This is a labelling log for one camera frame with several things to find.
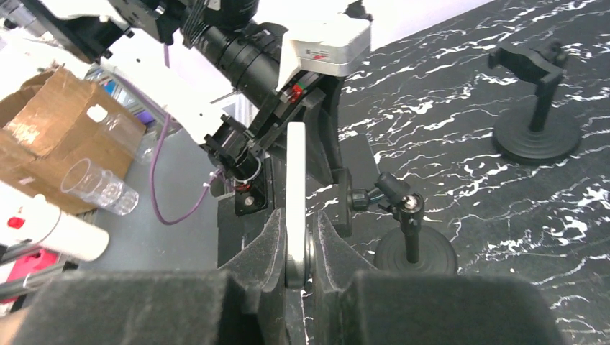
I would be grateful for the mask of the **black phone pink edge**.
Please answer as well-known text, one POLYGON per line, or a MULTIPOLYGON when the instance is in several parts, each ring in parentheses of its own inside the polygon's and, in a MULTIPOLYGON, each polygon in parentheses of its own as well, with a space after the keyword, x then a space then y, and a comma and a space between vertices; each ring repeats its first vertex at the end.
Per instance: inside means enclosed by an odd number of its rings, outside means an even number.
POLYGON ((286 286, 301 289, 309 279, 309 232, 306 227, 306 126, 287 127, 286 286))

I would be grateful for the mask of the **black phone stand front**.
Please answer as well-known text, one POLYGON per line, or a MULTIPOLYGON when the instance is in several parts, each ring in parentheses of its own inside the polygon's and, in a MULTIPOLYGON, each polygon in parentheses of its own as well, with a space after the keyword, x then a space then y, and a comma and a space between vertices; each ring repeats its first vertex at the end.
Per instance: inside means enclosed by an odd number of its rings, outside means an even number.
POLYGON ((399 223, 381 237, 375 250, 376 268, 446 275, 458 272, 454 247, 443 234, 424 225, 424 198, 412 192, 407 182, 383 172, 373 188, 354 189, 347 168, 335 170, 333 178, 339 201, 334 229, 341 238, 352 236, 352 215, 367 211, 373 204, 399 223))

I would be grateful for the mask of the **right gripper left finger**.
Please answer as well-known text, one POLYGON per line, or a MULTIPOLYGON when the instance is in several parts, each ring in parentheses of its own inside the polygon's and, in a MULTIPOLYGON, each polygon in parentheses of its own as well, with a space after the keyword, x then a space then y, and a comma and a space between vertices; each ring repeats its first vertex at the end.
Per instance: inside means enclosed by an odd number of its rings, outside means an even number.
POLYGON ((47 284, 12 344, 285 344, 286 212, 217 270, 74 272, 47 284))

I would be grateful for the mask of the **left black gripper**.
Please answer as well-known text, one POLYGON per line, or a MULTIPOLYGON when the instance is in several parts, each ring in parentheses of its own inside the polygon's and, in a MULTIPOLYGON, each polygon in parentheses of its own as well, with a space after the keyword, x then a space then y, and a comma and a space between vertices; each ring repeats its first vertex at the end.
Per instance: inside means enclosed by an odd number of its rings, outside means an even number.
MULTIPOLYGON (((201 24, 193 46, 258 109, 248 129, 259 146, 285 152, 284 124, 297 106, 276 91, 281 37, 286 28, 249 22, 238 31, 201 24)), ((305 89, 306 172, 322 185, 338 183, 342 169, 338 140, 338 108, 345 79, 316 74, 305 89)))

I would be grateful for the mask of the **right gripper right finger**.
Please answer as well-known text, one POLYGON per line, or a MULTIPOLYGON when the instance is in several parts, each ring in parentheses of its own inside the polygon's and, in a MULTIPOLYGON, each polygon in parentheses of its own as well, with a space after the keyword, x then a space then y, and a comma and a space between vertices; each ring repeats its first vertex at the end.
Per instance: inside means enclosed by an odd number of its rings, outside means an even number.
POLYGON ((539 290, 505 277, 377 270, 312 220, 312 328, 318 344, 564 344, 539 290))

